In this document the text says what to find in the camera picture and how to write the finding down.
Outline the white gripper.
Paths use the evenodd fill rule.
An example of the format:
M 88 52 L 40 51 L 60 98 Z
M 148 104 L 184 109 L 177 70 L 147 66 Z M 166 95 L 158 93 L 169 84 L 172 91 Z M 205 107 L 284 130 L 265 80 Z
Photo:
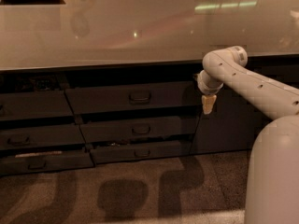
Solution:
M 223 87 L 223 83 L 217 79 L 211 77 L 205 70 L 199 74 L 193 75 L 194 80 L 197 81 L 197 85 L 202 96 L 203 113 L 208 115 L 212 112 L 214 104 L 216 103 L 216 94 Z

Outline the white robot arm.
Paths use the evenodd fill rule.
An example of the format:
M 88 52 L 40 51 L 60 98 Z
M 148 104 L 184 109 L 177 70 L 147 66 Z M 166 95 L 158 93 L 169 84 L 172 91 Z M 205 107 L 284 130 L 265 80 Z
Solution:
M 228 86 L 271 119 L 249 159 L 244 224 L 299 224 L 299 90 L 246 68 L 240 46 L 207 53 L 197 75 L 203 113 Z

